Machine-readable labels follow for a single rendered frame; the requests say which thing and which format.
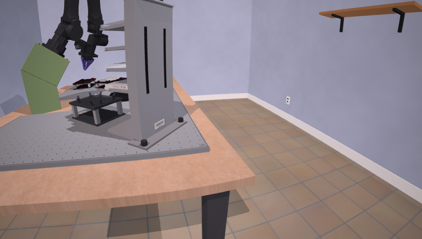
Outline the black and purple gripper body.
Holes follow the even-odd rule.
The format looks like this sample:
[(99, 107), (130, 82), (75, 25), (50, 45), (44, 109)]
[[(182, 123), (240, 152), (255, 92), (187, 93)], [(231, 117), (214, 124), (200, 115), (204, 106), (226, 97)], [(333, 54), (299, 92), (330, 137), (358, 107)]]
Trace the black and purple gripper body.
[[(87, 43), (86, 43), (87, 44)], [(87, 44), (87, 48), (86, 48), (86, 52), (85, 54), (82, 52), (79, 52), (79, 55), (81, 55), (81, 57), (84, 58), (84, 60), (89, 61), (89, 60), (94, 60), (93, 57), (97, 57), (98, 55), (96, 55), (95, 52), (96, 46), (90, 46)]]

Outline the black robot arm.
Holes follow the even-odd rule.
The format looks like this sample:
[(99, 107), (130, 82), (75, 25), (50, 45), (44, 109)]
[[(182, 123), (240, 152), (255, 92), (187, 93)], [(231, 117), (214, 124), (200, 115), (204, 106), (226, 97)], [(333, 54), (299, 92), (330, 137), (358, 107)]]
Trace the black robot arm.
[[(75, 41), (75, 49), (81, 49), (85, 54), (87, 44), (90, 46), (107, 46), (108, 35), (102, 34), (100, 25), (104, 24), (100, 0), (87, 0), (88, 3), (88, 31), (89, 37), (87, 42), (82, 40), (83, 28), (79, 20), (79, 0), (64, 0), (64, 13), (61, 17), (55, 35), (42, 46), (53, 51), (54, 53), (65, 57), (64, 52), (68, 40)], [(86, 44), (87, 43), (87, 44)]]

